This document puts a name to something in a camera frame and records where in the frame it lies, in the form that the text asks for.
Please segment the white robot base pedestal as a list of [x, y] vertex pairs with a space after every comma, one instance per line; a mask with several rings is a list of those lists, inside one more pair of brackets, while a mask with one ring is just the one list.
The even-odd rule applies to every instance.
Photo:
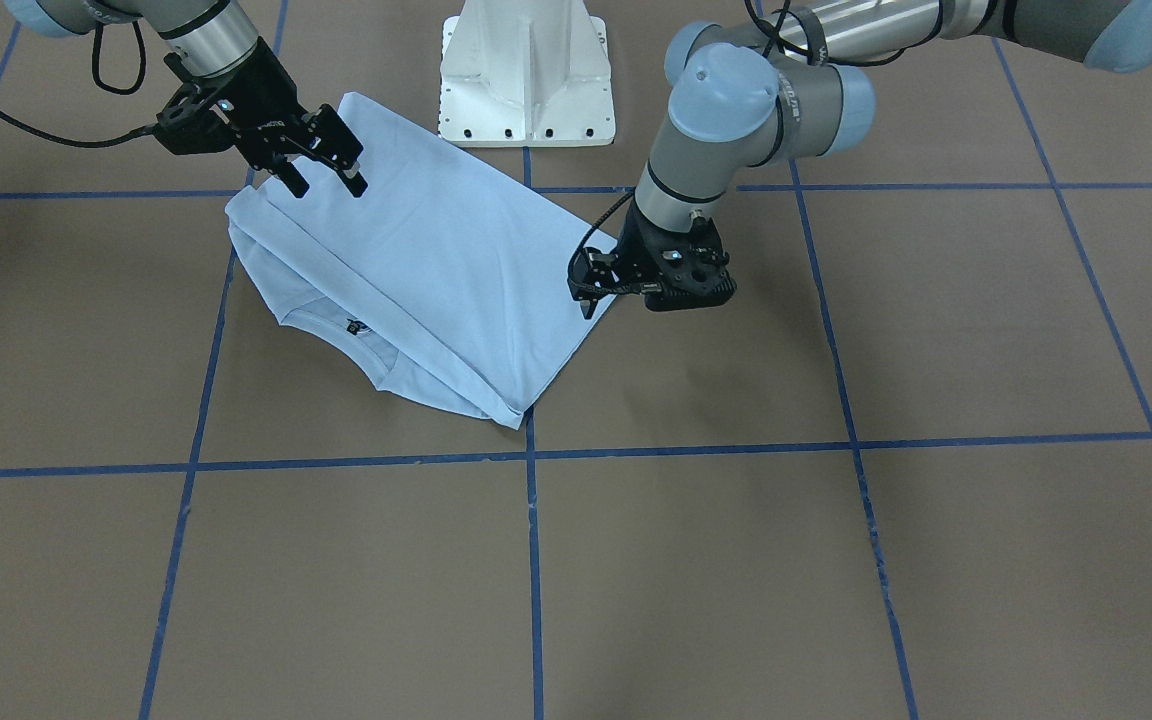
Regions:
[[584, 1], [467, 1], [444, 18], [435, 131], [468, 149], [607, 146], [607, 26]]

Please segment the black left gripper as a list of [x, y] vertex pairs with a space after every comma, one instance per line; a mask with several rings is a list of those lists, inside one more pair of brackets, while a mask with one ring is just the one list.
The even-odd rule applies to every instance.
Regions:
[[641, 295], [654, 313], [719, 306], [737, 285], [712, 219], [692, 219], [689, 232], [666, 232], [650, 223], [637, 206], [626, 213], [617, 245], [609, 252], [586, 247], [582, 237], [568, 263], [568, 290], [579, 301], [579, 313], [593, 319], [599, 300]]

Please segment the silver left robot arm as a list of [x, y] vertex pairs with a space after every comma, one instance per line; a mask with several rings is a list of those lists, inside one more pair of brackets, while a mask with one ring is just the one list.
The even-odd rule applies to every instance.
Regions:
[[735, 174], [858, 145], [876, 118], [869, 67], [972, 36], [1132, 73], [1152, 65], [1152, 1], [786, 1], [742, 26], [682, 28], [616, 247], [582, 240], [568, 263], [581, 314], [622, 295], [655, 313], [726, 304], [736, 285], [713, 215]]

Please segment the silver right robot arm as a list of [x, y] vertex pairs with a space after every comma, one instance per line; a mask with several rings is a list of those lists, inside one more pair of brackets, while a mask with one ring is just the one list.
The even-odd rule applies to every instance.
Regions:
[[237, 149], [251, 168], [273, 174], [297, 199], [308, 182], [291, 160], [303, 156], [332, 169], [353, 196], [366, 190], [361, 141], [332, 106], [303, 108], [291, 77], [238, 1], [3, 5], [23, 26], [54, 38], [146, 20], [169, 47], [164, 61], [180, 88], [145, 132], [172, 154]]

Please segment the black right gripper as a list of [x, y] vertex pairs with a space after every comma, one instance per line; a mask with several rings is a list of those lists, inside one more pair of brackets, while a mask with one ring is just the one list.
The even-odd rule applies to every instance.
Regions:
[[310, 190], [291, 156], [306, 156], [335, 169], [349, 195], [369, 187], [358, 156], [362, 143], [329, 105], [310, 111], [273, 50], [256, 41], [251, 53], [219, 76], [194, 76], [179, 54], [165, 65], [182, 81], [156, 115], [154, 137], [174, 156], [210, 154], [237, 147], [257, 170], [278, 170], [297, 199]]

